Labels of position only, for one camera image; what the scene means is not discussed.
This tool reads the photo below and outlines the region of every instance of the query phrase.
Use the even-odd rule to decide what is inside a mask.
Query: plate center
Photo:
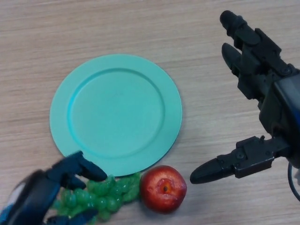
[[[163,118],[157,88],[142,74],[127,69],[89,77],[68,106],[73,138],[83,149],[107,158],[142,150],[156,136]]]

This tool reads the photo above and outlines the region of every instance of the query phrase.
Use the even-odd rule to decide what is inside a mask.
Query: grape
[[[61,201],[60,200],[55,200],[51,206],[51,209],[54,209],[54,210],[58,210],[61,208]]]
[[[59,216],[68,216],[69,215],[69,209],[68,208],[64,208],[61,207],[58,211],[57,211],[57,215]]]
[[[77,205],[76,196],[74,194],[65,196],[65,205],[69,208],[74,208]]]
[[[60,194],[60,198],[61,198],[61,201],[62,203],[64,204],[66,199],[71,195],[71,191],[68,190],[68,189],[63,189],[61,194]]]
[[[109,212],[117,212],[119,210],[119,208],[120,208],[120,206],[119,206],[117,200],[111,196],[108,196],[106,209]]]
[[[91,193],[90,197],[89,197],[89,202],[96,204],[96,201],[97,201],[97,196],[95,194]]]
[[[129,203],[133,200],[137,199],[140,193],[140,189],[138,185],[133,185],[126,194],[123,195],[123,202]]]
[[[97,218],[96,218],[96,217],[93,217],[93,219],[91,219],[91,220],[88,222],[88,225],[94,225],[94,224],[96,224],[96,221],[97,221]]]
[[[84,191],[82,189],[75,190],[74,194],[77,198],[77,202],[80,205],[84,205],[90,200],[90,194],[87,191]]]
[[[86,187],[90,193],[93,193],[95,191],[94,189],[95,189],[96,185],[97,185],[97,183],[95,181],[89,180],[86,184]]]
[[[136,172],[132,175],[132,185],[140,184],[141,173]]]
[[[93,203],[93,202],[88,202],[88,203],[86,203],[85,205],[83,205],[83,207],[84,207],[84,209],[95,209],[96,208],[96,205],[95,205],[95,203]]]
[[[83,207],[80,205],[77,205],[71,212],[70,217],[76,216],[78,213],[81,213],[83,211]]]
[[[111,184],[108,182],[100,182],[95,185],[94,192],[99,197],[105,196],[108,194],[109,190],[111,188]]]
[[[130,180],[129,179],[120,179],[117,181],[117,185],[119,185],[122,193],[127,193],[130,190]]]
[[[104,210],[106,208],[106,206],[107,206],[107,200],[106,200],[106,198],[104,198],[104,197],[98,198],[98,201],[97,201],[98,210],[102,211],[102,210]]]
[[[109,195],[118,196],[122,195],[122,186],[116,183],[110,190]]]
[[[100,220],[106,222],[111,218],[111,214],[110,214],[110,212],[104,210],[104,211],[101,211],[98,213],[98,217]]]
[[[110,175],[106,178],[105,183],[111,188],[116,183],[116,180],[114,179],[114,176]]]
[[[117,201],[117,204],[119,205],[119,207],[121,207],[123,204],[123,197],[121,195],[117,196],[116,201]]]

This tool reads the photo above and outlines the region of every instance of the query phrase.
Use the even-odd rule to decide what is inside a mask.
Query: teal plate
[[[87,61],[57,89],[50,129],[64,156],[82,150],[107,174],[142,171],[172,147],[182,121],[169,75],[144,58],[112,54]]]

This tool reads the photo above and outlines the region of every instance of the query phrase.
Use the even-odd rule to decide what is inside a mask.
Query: wood grain surface
[[[143,56],[176,82],[184,105],[174,147],[159,162],[188,183],[178,211],[161,216],[139,203],[107,223],[122,225],[299,224],[300,205],[287,183],[287,161],[243,179],[191,185],[190,173],[239,140],[266,135],[256,101],[237,89],[221,56],[233,41],[219,22],[242,15],[300,67],[299,0],[0,0],[0,204],[26,175],[62,156],[49,130],[61,81],[81,63],[110,53]]]

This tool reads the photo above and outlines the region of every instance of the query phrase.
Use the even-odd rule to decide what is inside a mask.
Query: blue robotic hand
[[[73,218],[45,216],[56,199],[60,188],[85,189],[85,183],[76,175],[89,180],[103,181],[107,174],[83,157],[81,151],[57,162],[52,168],[37,170],[22,180],[11,193],[0,214],[0,225],[84,225],[98,211],[89,209]]]

